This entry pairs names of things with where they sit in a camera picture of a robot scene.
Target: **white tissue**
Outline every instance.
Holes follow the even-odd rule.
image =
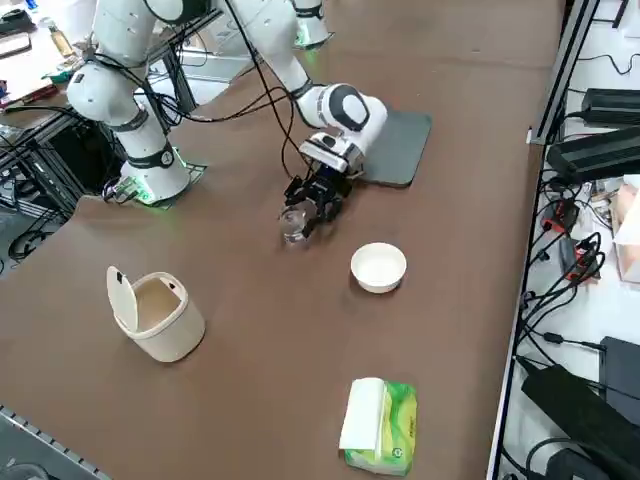
[[[351,384],[347,414],[340,434],[341,450],[378,449],[382,425],[384,381],[379,378],[361,378]]]

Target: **tissue box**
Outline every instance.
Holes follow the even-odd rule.
[[[410,385],[379,378],[353,382],[340,437],[347,464],[383,475],[409,473],[417,408]]]

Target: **electronic equipment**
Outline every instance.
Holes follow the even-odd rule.
[[[640,478],[640,434],[631,422],[561,365],[538,369],[524,358],[518,362],[528,373],[524,394],[569,438],[597,448],[585,451],[605,473]]]
[[[569,281],[587,277],[599,279],[600,271],[598,262],[595,261],[595,246],[585,249],[579,240],[564,236],[559,241],[560,265],[565,272],[565,278]]]
[[[564,448],[551,455],[547,462],[546,478],[549,480],[611,480],[592,460]]]
[[[640,125],[640,90],[590,88],[582,99],[581,118],[597,127]]]
[[[640,345],[605,337],[600,342],[606,352],[600,353],[600,383],[640,398]],[[640,427],[640,400],[613,390],[603,390],[605,401],[627,420]]]
[[[545,230],[570,232],[578,220],[579,213],[580,209],[573,200],[558,198],[547,205],[540,222]]]
[[[547,161],[575,184],[640,173],[640,127],[555,144]]]
[[[28,32],[35,25],[27,12],[21,9],[11,10],[0,17],[0,35],[8,33]]]

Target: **beige trash can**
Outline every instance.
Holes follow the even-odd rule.
[[[175,362],[198,346],[205,322],[184,286],[164,272],[133,285],[116,267],[107,270],[113,316],[124,333],[160,362]]]

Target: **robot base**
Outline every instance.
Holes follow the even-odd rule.
[[[295,48],[313,50],[324,45],[331,37],[333,37],[333,33],[327,31],[324,20],[299,18]]]
[[[173,163],[167,168],[140,169],[126,162],[120,170],[121,177],[118,183],[126,189],[122,194],[128,195],[136,191],[137,201],[153,205],[183,192],[189,186],[191,176],[175,148],[173,154]]]

